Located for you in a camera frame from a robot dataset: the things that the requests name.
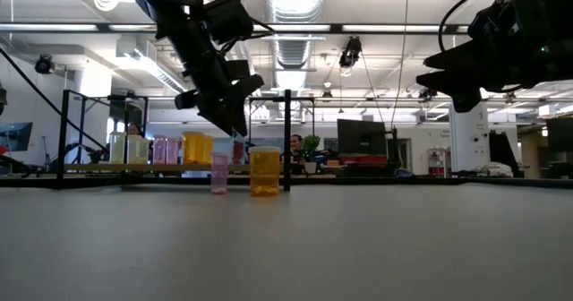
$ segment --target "yellow cup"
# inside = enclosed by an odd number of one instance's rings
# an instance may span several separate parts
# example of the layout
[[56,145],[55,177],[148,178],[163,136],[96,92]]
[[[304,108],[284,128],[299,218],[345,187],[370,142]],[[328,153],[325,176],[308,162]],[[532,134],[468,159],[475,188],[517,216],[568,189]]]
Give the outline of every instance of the yellow cup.
[[213,153],[213,137],[205,135],[203,142],[203,162],[204,164],[211,164],[211,153]]
[[183,163],[203,163],[203,143],[205,135],[199,132],[183,133]]
[[251,196],[278,196],[280,175],[280,148],[253,147],[249,149],[251,160]]

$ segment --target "ceiling pipe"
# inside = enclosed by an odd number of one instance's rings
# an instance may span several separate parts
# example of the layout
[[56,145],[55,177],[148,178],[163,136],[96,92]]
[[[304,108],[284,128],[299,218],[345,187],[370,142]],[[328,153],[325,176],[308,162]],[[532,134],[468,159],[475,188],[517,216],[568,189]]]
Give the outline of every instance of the ceiling pipe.
[[[275,23],[308,23],[318,21],[324,0],[266,0],[267,15]],[[283,69],[310,67],[312,41],[273,41],[273,64]],[[307,72],[276,72],[281,88],[297,90],[306,83]]]

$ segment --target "gray table surface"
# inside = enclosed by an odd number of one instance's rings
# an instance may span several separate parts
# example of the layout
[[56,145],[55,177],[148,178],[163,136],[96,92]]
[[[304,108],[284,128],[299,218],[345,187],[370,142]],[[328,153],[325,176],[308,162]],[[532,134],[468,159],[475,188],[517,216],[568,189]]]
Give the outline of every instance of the gray table surface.
[[573,193],[0,189],[0,300],[573,300]]

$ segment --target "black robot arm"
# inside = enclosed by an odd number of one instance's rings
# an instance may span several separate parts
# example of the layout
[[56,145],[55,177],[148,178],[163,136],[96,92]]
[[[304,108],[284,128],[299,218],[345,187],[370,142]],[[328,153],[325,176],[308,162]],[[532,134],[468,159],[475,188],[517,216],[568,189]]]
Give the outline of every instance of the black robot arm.
[[452,97],[457,112],[480,102],[480,88],[512,92],[540,82],[573,79],[573,0],[496,0],[468,28],[471,41],[446,50],[440,27],[438,55],[425,65],[440,69],[417,77],[417,83]]
[[[241,40],[253,36],[253,19],[241,0],[135,0],[157,24],[157,39],[168,38],[191,77],[195,90],[175,98],[178,109],[199,109],[199,115],[229,135],[246,136],[244,100],[264,81],[250,75],[246,61],[226,61],[225,53]],[[188,6],[190,14],[184,7]],[[211,41],[221,46],[217,50]]]

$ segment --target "pink cup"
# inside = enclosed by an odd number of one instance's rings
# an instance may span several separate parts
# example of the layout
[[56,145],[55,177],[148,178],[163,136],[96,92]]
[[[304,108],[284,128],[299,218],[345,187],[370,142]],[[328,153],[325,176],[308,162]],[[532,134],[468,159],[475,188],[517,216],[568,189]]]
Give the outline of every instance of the pink cup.
[[226,153],[213,152],[211,157],[211,193],[227,194],[229,156]]
[[168,138],[166,147],[166,163],[178,164],[177,158],[179,158],[179,139]]
[[167,137],[157,135],[153,139],[153,164],[166,164]]

